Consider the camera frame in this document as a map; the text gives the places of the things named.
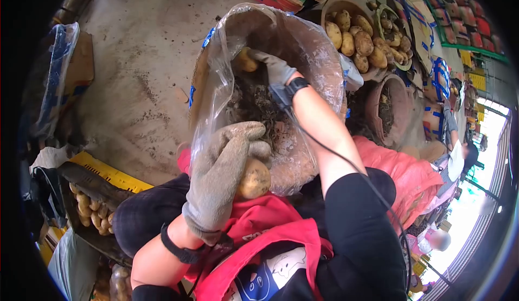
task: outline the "pile of potatoes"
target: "pile of potatoes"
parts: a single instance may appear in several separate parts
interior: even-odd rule
[[[89,227],[92,222],[101,236],[113,233],[112,218],[114,214],[108,209],[107,205],[90,199],[72,183],[69,183],[69,187],[77,200],[77,213],[81,224]]]
[[[395,14],[384,10],[380,14],[380,25],[382,25],[386,43],[391,49],[394,60],[400,65],[407,65],[412,58],[411,40],[403,35],[400,28],[394,23],[397,19]]]
[[[370,65],[387,67],[389,46],[375,45],[375,40],[381,38],[372,40],[373,27],[364,16],[351,17],[347,10],[332,13],[326,16],[325,29],[335,48],[345,56],[353,57],[360,73],[365,74]]]

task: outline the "cardboard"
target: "cardboard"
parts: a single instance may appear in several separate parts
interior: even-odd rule
[[[61,104],[61,114],[74,104],[79,96],[94,80],[94,47],[92,34],[79,32],[74,53],[68,64],[65,77],[65,88]]]

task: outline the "white shirt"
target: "white shirt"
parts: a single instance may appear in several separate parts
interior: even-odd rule
[[[451,181],[456,181],[459,176],[461,176],[464,165],[465,159],[463,159],[463,147],[459,140],[457,140],[448,162],[449,179]]]

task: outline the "clay pot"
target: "clay pot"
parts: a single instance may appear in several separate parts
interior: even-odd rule
[[[384,136],[384,130],[382,129],[382,119],[378,116],[378,105],[384,85],[389,86],[389,99],[394,120],[391,130],[386,136]],[[404,81],[396,75],[388,75],[370,92],[366,101],[366,120],[384,145],[392,146],[402,142],[402,135],[409,124],[409,106],[410,92],[407,90]]]

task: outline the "woman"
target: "woman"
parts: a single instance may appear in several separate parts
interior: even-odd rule
[[[233,202],[248,156],[268,164],[269,146],[258,122],[220,129],[187,174],[123,202],[113,228],[133,256],[133,300],[180,300],[183,277],[199,277],[198,300],[400,299],[406,268],[387,208],[363,177],[369,176],[391,205],[389,175],[366,169],[353,139],[328,104],[295,68],[251,50],[267,65],[269,83],[285,84],[301,126],[342,158],[308,138],[320,172],[329,240],[314,219],[303,219],[284,198],[267,194]]]

